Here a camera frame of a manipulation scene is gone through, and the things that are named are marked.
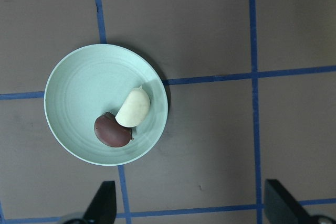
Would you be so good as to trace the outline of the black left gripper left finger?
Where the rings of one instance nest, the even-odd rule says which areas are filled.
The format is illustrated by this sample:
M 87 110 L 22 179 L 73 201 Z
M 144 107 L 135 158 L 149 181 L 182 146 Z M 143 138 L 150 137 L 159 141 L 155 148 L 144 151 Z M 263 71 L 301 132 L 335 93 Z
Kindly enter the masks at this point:
M 116 219 L 115 181 L 102 182 L 83 215 L 86 223 L 113 224 Z

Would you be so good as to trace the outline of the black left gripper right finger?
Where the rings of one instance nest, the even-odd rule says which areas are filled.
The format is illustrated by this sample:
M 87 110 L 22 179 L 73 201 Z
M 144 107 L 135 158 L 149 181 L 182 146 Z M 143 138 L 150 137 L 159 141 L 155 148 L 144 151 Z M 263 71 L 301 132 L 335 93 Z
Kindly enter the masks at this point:
M 264 212 L 269 223 L 306 223 L 307 211 L 277 180 L 266 179 L 264 187 Z

